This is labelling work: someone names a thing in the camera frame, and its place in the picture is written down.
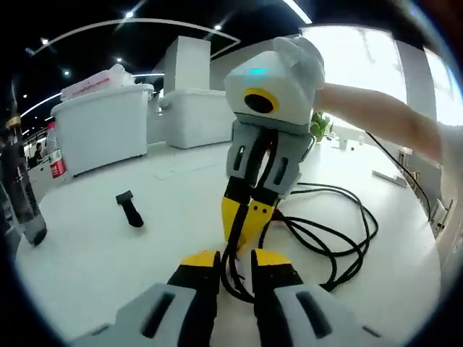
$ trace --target white storage box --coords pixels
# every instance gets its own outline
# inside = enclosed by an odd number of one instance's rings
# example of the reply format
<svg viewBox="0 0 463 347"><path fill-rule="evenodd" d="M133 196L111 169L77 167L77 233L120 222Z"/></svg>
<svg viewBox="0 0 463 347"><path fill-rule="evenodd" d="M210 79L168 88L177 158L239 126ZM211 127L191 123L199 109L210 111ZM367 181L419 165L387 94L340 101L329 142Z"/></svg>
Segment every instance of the white storage box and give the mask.
<svg viewBox="0 0 463 347"><path fill-rule="evenodd" d="M166 143L191 148L232 139L236 119L217 90L174 90L159 102L166 120Z"/></svg>
<svg viewBox="0 0 463 347"><path fill-rule="evenodd" d="M152 85L102 90L51 110L68 172L84 171L146 154L146 114Z"/></svg>

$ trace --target black ceiling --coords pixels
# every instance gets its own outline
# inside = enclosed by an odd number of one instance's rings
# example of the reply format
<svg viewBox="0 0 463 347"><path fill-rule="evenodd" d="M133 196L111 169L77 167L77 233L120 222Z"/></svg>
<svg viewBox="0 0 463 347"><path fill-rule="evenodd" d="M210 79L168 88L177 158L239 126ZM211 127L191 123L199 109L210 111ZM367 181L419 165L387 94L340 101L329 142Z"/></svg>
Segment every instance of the black ceiling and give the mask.
<svg viewBox="0 0 463 347"><path fill-rule="evenodd" d="M423 36L388 0L296 0L314 23L349 23L379 27L393 32L399 40L420 46ZM37 102L61 91L67 85L108 69L115 58L124 59L132 73L151 72L165 50L178 35L204 38L202 31L163 24L126 23L106 26L65 38L36 55L41 38L54 39L70 30L106 20L121 19L134 10L137 18L161 18L189 22L205 27L222 23L222 31L239 38L239 46L248 46L278 35L297 33L302 20L282 0L42 0L12 1L8 24L2 25L4 71L1 73L4 97L3 118L9 107L11 81L18 96L18 111L26 111ZM212 52L231 43L212 35ZM63 71L70 75L65 77ZM55 99L23 117L23 129L46 125Z"/></svg>

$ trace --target white pillar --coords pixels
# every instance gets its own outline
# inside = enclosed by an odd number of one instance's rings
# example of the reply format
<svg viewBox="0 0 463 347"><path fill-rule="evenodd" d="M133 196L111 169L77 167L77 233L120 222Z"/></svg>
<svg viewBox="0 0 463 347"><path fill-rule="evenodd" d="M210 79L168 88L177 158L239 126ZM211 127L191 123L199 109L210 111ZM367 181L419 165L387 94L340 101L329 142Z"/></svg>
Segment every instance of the white pillar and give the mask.
<svg viewBox="0 0 463 347"><path fill-rule="evenodd" d="M425 52L401 41L397 41L397 49L404 69L407 105L423 116L436 120L436 94Z"/></svg>
<svg viewBox="0 0 463 347"><path fill-rule="evenodd" d="M211 42L179 36L167 48L164 64L164 94L172 90L208 90Z"/></svg>

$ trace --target black cable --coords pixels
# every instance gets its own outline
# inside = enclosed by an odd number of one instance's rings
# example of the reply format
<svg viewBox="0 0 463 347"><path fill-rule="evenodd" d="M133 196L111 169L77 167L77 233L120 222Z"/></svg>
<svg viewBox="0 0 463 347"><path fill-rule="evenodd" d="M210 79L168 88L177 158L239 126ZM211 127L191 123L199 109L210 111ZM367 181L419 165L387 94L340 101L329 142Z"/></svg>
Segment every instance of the black cable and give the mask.
<svg viewBox="0 0 463 347"><path fill-rule="evenodd" d="M268 177L271 167L274 164L275 157L276 157L276 148L278 144L278 134L276 134L275 137L272 136L272 146L271 146L271 151L269 153L269 159L267 162L267 166L264 169L264 173L262 177L260 178L258 182L258 187L261 187L263 185L263 182L265 179ZM360 208L360 215L362 216L362 222L365 227L365 239L361 241L359 244L356 244L354 241L352 241L349 237L345 236L343 233L340 233L336 230L333 230L332 228L329 228L327 226L323 226L319 223L316 223L311 220L303 219L303 218L298 218L298 217L286 217L281 213L281 211L276 208L273 215L272 219L270 222L268 222L263 230L261 231L259 242L258 242L258 248L263 248L263 243L265 241L266 234L268 232L268 228L270 226L271 222L274 221L281 221L285 224L285 226L289 229L289 231L294 235L294 237L305 247L307 247L309 250L323 255L325 257L328 257L331 262L331 274L329 279L325 282L322 283L320 286L327 291L332 291L334 290L337 286L346 283L348 280L352 279L358 272L360 271L364 257L368 251L368 248L370 246L370 241L372 238L376 236L378 233L378 222L374 218L373 214L365 207L363 206L362 202L360 199L351 191L344 189L342 187L337 187L337 186L332 186L329 184L311 184L311 183L304 183L300 182L297 184L298 186L304 186L304 187L312 187L312 189L306 189L306 190L295 190L291 192L291 194L307 194L307 193L312 193L312 192L334 192L337 194L340 194L353 203L355 203L357 206ZM241 230L242 226L244 224L246 218L246 214L243 212L237 213L237 216L235 218L235 222L231 228L230 236L229 236L229 243L226 246L226 249L224 251L224 255L221 260L221 281L225 287L225 289L235 298L253 303L254 302L254 297L247 291L245 286L242 284L241 279L237 272L237 267L235 263L235 259L237 256L237 245L239 241L239 237L241 235ZM368 225L368 219L371 219L374 225L374 230L371 233L370 232L370 226ZM315 228L319 228L320 230L326 231L330 234L333 234L334 236L338 236L342 240L344 240L346 243L350 245L351 248L346 249L344 251L340 252L333 252L329 249L329 247L321 240L319 239L314 233L310 232L307 230L305 227L303 227L300 224L306 224ZM317 246L314 246L313 244L309 243L306 239L304 239L299 233L302 233L312 239L320 248ZM336 278L337 271L338 271L338 265L336 258L338 257L345 257L350 254L357 254L357 259L345 270L338 278ZM235 288L232 287L232 285L229 283L229 280L226 276L226 264L229 263L229 269L230 269L230 276L231 279L235 285Z"/></svg>
<svg viewBox="0 0 463 347"><path fill-rule="evenodd" d="M422 186L418 183L417 179L412 175L412 173L410 171L408 171L401 163L399 163L399 161L397 159L395 159L393 157L392 154L390 154L386 148L384 148L384 146L379 143L379 141L372 135L370 134L369 132L367 132L368 136L371 137L371 139L375 142L375 144L377 144L382 150L383 152L393 161L395 162L396 165L398 165L402 170L404 170L407 175L413 180L413 182L417 185L418 189L422 192L423 196L425 197L425 200L426 200L426 205L428 206L428 222L431 221L431 207L430 207L430 203L429 203L429 198L428 196L426 195L424 189L422 188Z"/></svg>

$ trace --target white robot head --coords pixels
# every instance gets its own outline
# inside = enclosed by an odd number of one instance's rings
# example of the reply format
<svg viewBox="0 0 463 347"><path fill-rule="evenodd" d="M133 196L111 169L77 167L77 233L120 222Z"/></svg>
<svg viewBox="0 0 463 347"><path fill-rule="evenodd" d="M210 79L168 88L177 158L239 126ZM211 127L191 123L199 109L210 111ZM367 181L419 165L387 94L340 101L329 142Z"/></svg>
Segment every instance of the white robot head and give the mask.
<svg viewBox="0 0 463 347"><path fill-rule="evenodd" d="M276 38L273 47L227 75L229 105L235 113L309 124L315 91L324 82L323 58L301 37Z"/></svg>

